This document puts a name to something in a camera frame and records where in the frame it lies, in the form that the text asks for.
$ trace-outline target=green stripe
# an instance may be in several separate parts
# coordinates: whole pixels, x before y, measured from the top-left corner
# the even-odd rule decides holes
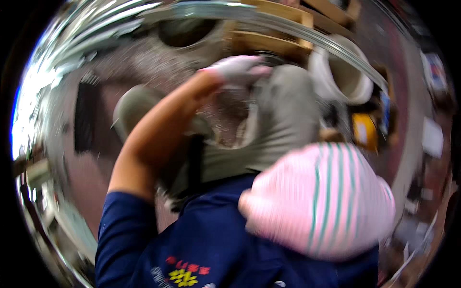
[[[350,176],[350,189],[351,189],[351,194],[349,196],[349,205],[348,205],[348,211],[347,211],[347,220],[346,220],[346,235],[349,234],[349,229],[350,229],[350,221],[352,218],[352,205],[354,203],[354,197],[355,197],[355,178],[354,178],[354,172],[355,172],[355,161],[354,157],[352,157],[352,152],[350,150],[350,146],[346,145],[347,152],[349,155],[349,176]]]
[[[387,193],[387,196],[389,197],[389,199],[392,199],[391,196],[390,196],[392,191],[390,191],[387,187],[385,187],[384,190],[386,190],[386,193]]]
[[[325,201],[325,217],[323,218],[322,230],[320,232],[319,244],[317,246],[317,252],[320,250],[322,245],[323,237],[325,236],[326,224],[328,222],[328,214],[330,213],[330,189],[331,189],[331,162],[333,160],[333,151],[331,149],[331,143],[328,142],[328,164],[326,174],[326,201]]]
[[[343,202],[343,151],[339,143],[336,143],[336,147],[338,148],[338,203],[336,207],[336,219],[335,219],[335,226],[333,228],[333,237],[331,238],[330,246],[334,244],[334,240],[336,235],[338,234],[338,225],[339,225],[339,218],[341,216],[341,208]]]
[[[315,230],[315,221],[317,217],[317,201],[319,200],[319,192],[320,192],[320,173],[319,173],[319,165],[320,160],[322,159],[322,147],[323,145],[319,144],[319,154],[317,156],[317,160],[315,161],[315,193],[314,199],[312,201],[312,225],[311,225],[311,232],[309,235],[309,244],[308,249],[312,246],[312,241],[314,238],[314,230]]]

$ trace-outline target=white paper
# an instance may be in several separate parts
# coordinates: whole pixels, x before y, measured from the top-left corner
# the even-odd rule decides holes
[[[434,198],[434,192],[432,189],[423,188],[421,190],[421,198],[431,201]]]
[[[442,157],[443,149],[443,132],[439,124],[434,120],[424,117],[423,126],[423,150],[435,158]]]
[[[427,228],[429,227],[429,224],[420,222],[418,226],[416,227],[416,234],[422,234],[424,235],[427,231]]]
[[[420,203],[418,201],[412,202],[408,199],[405,200],[405,209],[411,213],[411,214],[416,214],[418,212]]]
[[[423,62],[424,76],[431,94],[444,92],[448,89],[445,69],[436,53],[420,52]]]

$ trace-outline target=person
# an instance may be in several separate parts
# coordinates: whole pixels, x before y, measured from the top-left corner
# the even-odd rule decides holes
[[[252,187],[259,172],[316,142],[319,134],[309,73],[293,65],[271,70],[260,66],[261,60],[220,60],[162,99],[145,86],[121,98],[114,118],[124,145],[100,221],[98,287],[376,286],[377,243],[352,259],[327,261],[245,230],[238,209],[242,191]],[[251,87],[256,102],[247,120],[251,133],[238,149],[205,144],[195,183],[190,174],[197,166],[178,156],[184,155],[184,132],[196,123],[197,110],[226,84]],[[180,159],[173,161],[179,163],[176,170],[168,167],[171,159]],[[154,207],[158,181],[175,197],[194,186],[178,220],[160,234]]]

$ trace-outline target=white bucket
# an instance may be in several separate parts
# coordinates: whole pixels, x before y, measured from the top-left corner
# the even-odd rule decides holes
[[[363,52],[349,39],[331,35],[331,39],[348,48],[368,63]],[[346,61],[316,47],[309,56],[308,69],[311,72],[314,90],[318,96],[338,100],[350,105],[359,105],[370,100],[373,82]]]

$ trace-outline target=pink and white striped cloth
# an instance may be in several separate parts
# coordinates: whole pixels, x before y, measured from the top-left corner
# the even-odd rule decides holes
[[[260,173],[242,193],[248,232],[309,257],[345,260],[392,228],[389,185],[353,145],[316,143]]]

